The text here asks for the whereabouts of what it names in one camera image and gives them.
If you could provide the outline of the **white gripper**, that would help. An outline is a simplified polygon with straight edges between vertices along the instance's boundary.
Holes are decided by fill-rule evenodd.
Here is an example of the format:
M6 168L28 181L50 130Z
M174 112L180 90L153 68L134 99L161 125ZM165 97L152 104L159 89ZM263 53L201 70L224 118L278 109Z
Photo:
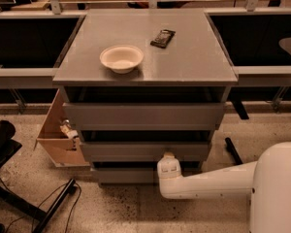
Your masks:
M158 161L157 173L159 179L174 179L181 175L179 161L171 152L165 152Z

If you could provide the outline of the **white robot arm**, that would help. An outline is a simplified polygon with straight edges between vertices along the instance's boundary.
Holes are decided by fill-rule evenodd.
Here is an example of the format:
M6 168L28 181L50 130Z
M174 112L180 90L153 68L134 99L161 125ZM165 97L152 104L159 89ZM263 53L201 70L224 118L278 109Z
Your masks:
M168 199L248 195L249 233L291 233L291 142L275 144L254 162L185 177L167 152L157 163L160 193Z

